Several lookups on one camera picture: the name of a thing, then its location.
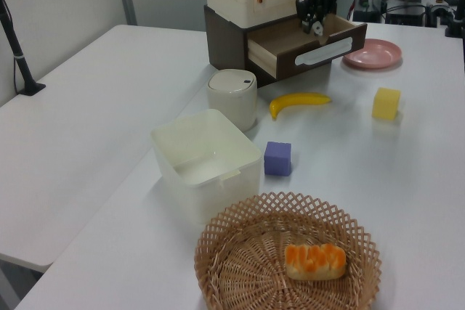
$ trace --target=orange-topped bread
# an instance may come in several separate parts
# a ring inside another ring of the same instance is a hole
[[[340,247],[289,245],[285,251],[286,273],[294,280],[333,280],[346,271],[346,253]]]

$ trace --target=pink plate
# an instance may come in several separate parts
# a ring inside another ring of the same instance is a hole
[[[379,39],[365,39],[363,49],[346,54],[343,61],[360,68],[386,68],[395,65],[402,57],[397,45]]]

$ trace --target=toy banana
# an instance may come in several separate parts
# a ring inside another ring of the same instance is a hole
[[[270,103],[270,113],[276,119],[278,113],[290,105],[324,105],[331,102],[331,98],[317,92],[302,92],[297,94],[284,94]]]

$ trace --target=drawer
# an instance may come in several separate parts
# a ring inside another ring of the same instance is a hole
[[[366,23],[356,25],[329,14],[323,35],[316,36],[304,33],[295,17],[247,32],[247,57],[281,80],[362,49],[366,28]]]

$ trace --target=purple cube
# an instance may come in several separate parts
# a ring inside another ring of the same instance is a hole
[[[264,174],[291,174],[291,143],[267,143],[267,149],[264,151]]]

